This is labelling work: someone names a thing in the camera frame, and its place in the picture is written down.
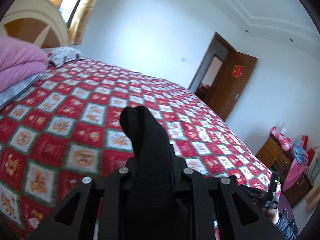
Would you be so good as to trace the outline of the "right forearm dark sleeve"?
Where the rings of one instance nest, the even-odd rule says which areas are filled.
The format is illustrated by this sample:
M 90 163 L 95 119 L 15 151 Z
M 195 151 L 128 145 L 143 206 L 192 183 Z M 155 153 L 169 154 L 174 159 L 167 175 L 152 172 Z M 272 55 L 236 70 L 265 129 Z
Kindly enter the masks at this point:
M 286 240 L 295 240 L 297 238 L 298 227 L 294 219 L 289 222 L 287 217 L 280 213 L 276 228 L 281 232 Z

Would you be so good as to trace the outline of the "person's right hand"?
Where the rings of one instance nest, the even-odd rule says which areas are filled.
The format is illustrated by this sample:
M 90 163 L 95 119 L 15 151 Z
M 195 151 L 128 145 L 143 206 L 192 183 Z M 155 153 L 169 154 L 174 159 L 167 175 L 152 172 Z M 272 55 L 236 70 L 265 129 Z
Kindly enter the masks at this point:
M 271 221 L 273 225 L 277 225 L 279 222 L 279 210 L 278 208 L 272 209 L 272 208 L 266 208 L 262 207 L 261 208 L 262 213 L 264 213 L 268 219 Z

